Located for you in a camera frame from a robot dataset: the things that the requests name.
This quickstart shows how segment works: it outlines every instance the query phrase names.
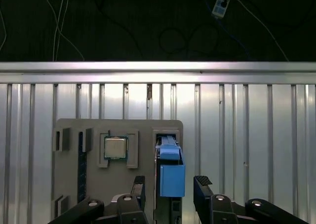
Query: gray fixture plate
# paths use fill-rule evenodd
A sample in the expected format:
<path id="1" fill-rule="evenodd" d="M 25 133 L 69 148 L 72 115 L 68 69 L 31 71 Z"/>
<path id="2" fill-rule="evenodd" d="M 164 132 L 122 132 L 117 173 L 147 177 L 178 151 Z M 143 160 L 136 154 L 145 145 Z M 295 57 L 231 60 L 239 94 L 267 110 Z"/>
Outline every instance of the gray fixture plate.
<path id="1" fill-rule="evenodd" d="M 104 160 L 104 135 L 128 136 L 128 159 Z M 53 136 L 52 218 L 77 204 L 78 144 L 83 133 L 87 151 L 86 196 L 109 204 L 113 196 L 130 193 L 135 176 L 146 181 L 145 213 L 153 223 L 156 134 L 175 134 L 182 146 L 178 120 L 60 119 Z"/>

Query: black cable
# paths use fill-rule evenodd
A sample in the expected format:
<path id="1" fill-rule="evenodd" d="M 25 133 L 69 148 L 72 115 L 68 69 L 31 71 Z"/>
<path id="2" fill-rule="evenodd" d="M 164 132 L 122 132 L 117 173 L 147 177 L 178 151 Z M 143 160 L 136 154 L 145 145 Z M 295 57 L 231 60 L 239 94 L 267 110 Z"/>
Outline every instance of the black cable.
<path id="1" fill-rule="evenodd" d="M 104 18 L 106 18 L 107 20 L 109 20 L 110 22 L 112 22 L 113 24 L 117 25 L 118 27 L 122 28 L 124 31 L 126 31 L 126 33 L 129 34 L 129 36 L 132 38 L 133 42 L 135 43 L 135 46 L 137 48 L 137 50 L 139 51 L 139 54 L 141 55 L 141 58 L 144 59 L 142 50 L 139 47 L 139 44 L 134 36 L 134 34 L 123 24 L 117 22 L 116 20 L 114 20 L 113 18 L 111 18 L 108 14 L 106 14 L 105 12 L 102 11 L 102 7 L 104 5 L 105 0 L 101 0 L 101 3 L 98 4 L 97 0 L 94 0 L 95 6 L 97 7 L 98 11 L 103 15 Z"/>
<path id="2" fill-rule="evenodd" d="M 298 29 L 300 29 L 301 27 L 303 27 L 305 24 L 311 22 L 312 20 L 314 20 L 316 18 L 316 15 L 310 17 L 309 19 L 307 19 L 304 23 L 302 23 L 300 26 L 296 27 L 296 28 L 293 28 L 291 30 L 289 30 L 287 33 L 279 36 L 279 37 L 276 37 L 276 40 L 279 41 L 279 40 L 282 40 L 284 39 L 285 37 L 291 35 L 292 33 L 294 33 L 295 31 L 297 31 Z M 261 50 L 263 47 L 266 47 L 270 44 L 274 44 L 275 43 L 275 40 L 273 39 L 270 39 L 266 44 L 263 44 L 263 45 L 259 45 L 259 46 L 256 46 L 256 47 L 253 47 L 253 48 L 250 48 L 249 51 L 258 51 L 258 50 Z M 235 57 L 238 57 L 238 56 L 241 56 L 243 55 L 244 53 L 238 53 L 235 55 Z"/>
<path id="3" fill-rule="evenodd" d="M 263 14 L 263 12 L 260 10 L 260 8 L 258 6 L 256 6 L 251 0 L 242 0 L 242 2 L 246 2 L 248 4 L 250 4 L 253 8 L 256 9 L 257 13 L 260 15 L 260 18 L 267 24 L 270 25 L 274 25 L 274 26 L 278 26 L 278 27 L 286 27 L 286 28 L 297 28 L 299 26 L 301 26 L 308 18 L 309 14 L 312 12 L 315 2 L 316 0 L 312 0 L 311 1 L 311 5 L 308 8 L 308 10 L 306 11 L 306 13 L 304 14 L 304 17 L 297 23 L 297 24 L 285 24 L 285 23 L 277 23 L 277 22 L 273 22 L 268 20 L 265 15 Z"/>
<path id="4" fill-rule="evenodd" d="M 196 34 L 196 32 L 197 32 L 201 27 L 203 27 L 203 26 L 210 26 L 211 28 L 215 29 L 217 38 L 216 38 L 214 47 L 213 47 L 209 52 L 202 52 L 202 51 L 197 51 L 197 50 L 190 50 L 190 43 L 191 43 L 192 38 L 194 37 L 194 35 Z M 177 34 L 179 34 L 179 35 L 181 36 L 181 38 L 183 39 L 184 45 L 181 46 L 181 47 L 179 47 L 179 48 L 176 48 L 176 49 L 174 49 L 174 50 L 167 50 L 167 49 L 165 49 L 165 48 L 163 47 L 163 45 L 162 45 L 162 41 L 161 41 L 161 40 L 162 40 L 163 35 L 164 35 L 166 32 L 168 32 L 168 31 L 174 31 L 174 32 L 176 32 Z M 211 23 L 202 23 L 202 24 L 197 25 L 197 26 L 191 31 L 189 37 L 186 38 L 185 35 L 184 35 L 179 29 L 177 29 L 177 28 L 165 28 L 165 29 L 163 29 L 163 30 L 160 32 L 160 34 L 159 34 L 159 36 L 158 36 L 158 43 L 159 43 L 160 49 L 161 49 L 164 53 L 166 53 L 166 54 L 168 54 L 168 55 L 178 54 L 178 53 L 180 53 L 180 52 L 182 52 L 182 51 L 185 51 L 185 52 L 186 52 L 186 57 L 189 58 L 189 52 L 192 51 L 192 52 L 199 53 L 199 54 L 204 55 L 204 56 L 206 55 L 206 56 L 209 57 L 210 54 L 216 50 L 216 48 L 217 48 L 217 46 L 218 46 L 218 44 L 219 44 L 219 31 L 218 31 L 218 29 L 217 29 L 213 24 L 211 24 Z"/>
<path id="5" fill-rule="evenodd" d="M 161 39 L 162 39 L 162 36 L 166 32 L 169 32 L 169 31 L 173 31 L 173 32 L 176 32 L 177 34 L 179 34 L 181 36 L 181 38 L 183 39 L 183 41 L 184 41 L 184 46 L 176 48 L 174 50 L 167 50 L 167 49 L 165 49 L 163 47 L 163 45 L 162 45 Z M 177 28 L 165 28 L 165 29 L 163 29 L 158 35 L 158 43 L 159 43 L 159 48 L 166 54 L 178 54 L 178 53 L 180 53 L 181 51 L 183 51 L 183 50 L 185 50 L 187 48 L 187 39 L 184 36 L 184 34 Z"/>

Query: rectangular cutout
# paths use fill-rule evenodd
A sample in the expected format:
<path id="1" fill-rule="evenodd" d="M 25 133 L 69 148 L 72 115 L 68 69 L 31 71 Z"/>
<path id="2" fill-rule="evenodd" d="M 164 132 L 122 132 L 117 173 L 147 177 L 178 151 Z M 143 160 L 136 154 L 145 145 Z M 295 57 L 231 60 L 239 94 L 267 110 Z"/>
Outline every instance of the rectangular cutout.
<path id="1" fill-rule="evenodd" d="M 57 131 L 56 132 L 56 151 L 59 151 L 59 148 L 60 148 L 60 132 Z"/>

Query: power strip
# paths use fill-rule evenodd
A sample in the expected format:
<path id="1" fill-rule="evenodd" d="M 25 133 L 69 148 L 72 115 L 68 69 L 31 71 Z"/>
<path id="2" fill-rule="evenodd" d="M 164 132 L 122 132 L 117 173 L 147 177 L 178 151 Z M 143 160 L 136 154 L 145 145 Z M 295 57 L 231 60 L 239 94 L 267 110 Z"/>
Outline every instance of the power strip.
<path id="1" fill-rule="evenodd" d="M 216 17 L 216 18 L 223 18 L 225 16 L 226 10 L 228 8 L 228 4 L 231 0 L 227 0 L 227 5 L 226 7 L 222 7 L 221 3 L 225 1 L 225 0 L 216 0 L 216 3 L 214 5 L 212 14 Z"/>

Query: white cable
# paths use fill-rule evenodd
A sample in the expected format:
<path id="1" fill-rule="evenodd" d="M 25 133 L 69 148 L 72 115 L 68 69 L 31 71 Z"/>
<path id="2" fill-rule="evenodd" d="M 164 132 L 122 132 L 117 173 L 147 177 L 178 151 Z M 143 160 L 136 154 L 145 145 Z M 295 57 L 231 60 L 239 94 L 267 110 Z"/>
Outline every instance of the white cable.
<path id="1" fill-rule="evenodd" d="M 58 13 L 58 18 L 57 18 L 57 23 L 59 24 L 59 19 L 60 19 L 60 14 L 61 14 L 61 10 L 63 8 L 63 4 L 64 4 L 64 0 L 61 0 L 61 3 L 60 3 L 60 8 L 59 8 L 59 13 Z M 56 61 L 55 60 L 55 45 L 56 45 L 56 34 L 57 34 L 57 26 L 56 26 L 56 29 L 55 29 L 55 34 L 54 34 L 54 44 L 53 44 L 53 61 Z"/>
<path id="2" fill-rule="evenodd" d="M 66 9 L 65 9 L 65 12 L 64 12 L 64 17 L 63 17 L 63 21 L 61 22 L 61 28 L 60 28 L 60 30 L 61 30 L 61 31 L 63 31 L 64 21 L 65 21 L 65 17 L 66 17 L 67 9 L 68 9 L 68 3 L 69 3 L 69 0 L 67 0 L 67 2 L 66 2 Z M 58 35 L 57 50 L 56 50 L 56 57 L 55 57 L 55 61 L 57 61 L 58 49 L 59 49 L 59 41 L 60 41 L 60 35 Z"/>
<path id="3" fill-rule="evenodd" d="M 4 19 L 3 19 L 3 15 L 2 15 L 1 8 L 0 8 L 0 18 L 1 18 L 2 25 L 3 25 L 3 30 L 4 30 L 4 39 L 3 39 L 3 42 L 2 42 L 2 44 L 1 44 L 1 46 L 0 46 L 0 52 L 1 52 L 2 47 L 3 47 L 3 45 L 4 45 L 5 41 L 6 41 L 6 36 L 7 36 L 7 35 L 6 35 L 6 29 L 5 29 L 5 23 L 4 23 Z"/>
<path id="4" fill-rule="evenodd" d="M 267 29 L 268 33 L 271 35 L 272 39 L 275 41 L 276 45 L 278 46 L 278 48 L 280 49 L 280 51 L 281 51 L 282 54 L 284 55 L 285 59 L 286 59 L 287 61 L 289 61 L 289 59 L 287 58 L 285 52 L 282 50 L 282 48 L 281 48 L 281 46 L 278 44 L 276 38 L 275 38 L 275 37 L 273 36 L 273 34 L 270 32 L 269 28 L 268 28 L 263 22 L 261 22 L 261 20 L 260 20 L 259 18 L 257 18 L 256 15 L 254 15 L 247 7 L 241 2 L 241 0 L 237 0 L 237 1 L 242 5 L 242 7 L 244 7 L 244 9 L 246 9 L 246 11 L 247 11 L 248 13 L 250 13 L 255 19 L 257 19 L 258 22 L 261 23 L 262 26 L 265 27 L 265 29 Z"/>
<path id="5" fill-rule="evenodd" d="M 59 34 L 60 34 L 67 42 L 69 42 L 70 45 L 73 46 L 73 48 L 79 53 L 79 55 L 80 55 L 80 56 L 82 57 L 82 59 L 84 60 L 83 55 L 82 55 L 81 52 L 77 49 L 77 47 L 76 47 L 70 40 L 68 40 L 67 37 L 65 37 L 65 36 L 61 33 L 61 31 L 60 31 L 60 29 L 59 29 L 59 26 L 58 26 L 57 17 L 56 17 L 56 13 L 55 13 L 55 11 L 54 11 L 54 8 L 53 8 L 53 6 L 51 5 L 51 3 L 49 2 L 49 0 L 46 0 L 46 1 L 47 1 L 48 5 L 50 6 L 51 10 L 53 11 L 54 18 L 55 18 L 55 22 L 56 22 L 56 26 L 57 26 L 57 30 L 58 30 Z"/>

